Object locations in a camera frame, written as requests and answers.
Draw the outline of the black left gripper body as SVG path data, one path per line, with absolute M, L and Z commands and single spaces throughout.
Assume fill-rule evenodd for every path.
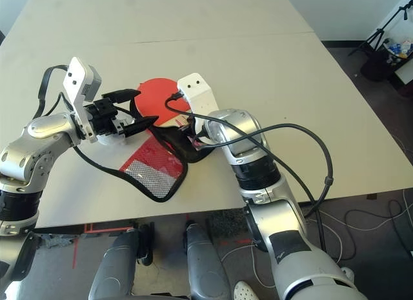
M 125 136 L 124 123 L 117 118 L 118 110 L 109 98 L 102 98 L 84 106 L 93 133 Z

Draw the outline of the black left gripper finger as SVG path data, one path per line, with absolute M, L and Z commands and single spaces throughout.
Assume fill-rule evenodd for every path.
M 135 118 L 135 121 L 129 125 L 123 127 L 123 134 L 125 137 L 130 137 L 132 135 L 138 134 L 150 128 L 157 120 L 158 116 L 145 116 L 140 118 Z
M 102 95 L 103 99 L 109 99 L 111 103 L 125 103 L 134 100 L 141 92 L 135 89 L 122 89 Z

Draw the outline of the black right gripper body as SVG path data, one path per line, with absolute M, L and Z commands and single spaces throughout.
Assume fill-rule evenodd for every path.
M 186 121 L 188 123 L 186 134 L 190 138 L 192 146 L 194 148 L 200 148 L 203 144 L 203 141 L 201 140 L 201 138 L 206 136 L 206 132 L 203 129 L 201 129 L 199 132 L 196 132 L 195 117 L 188 116 L 186 118 Z

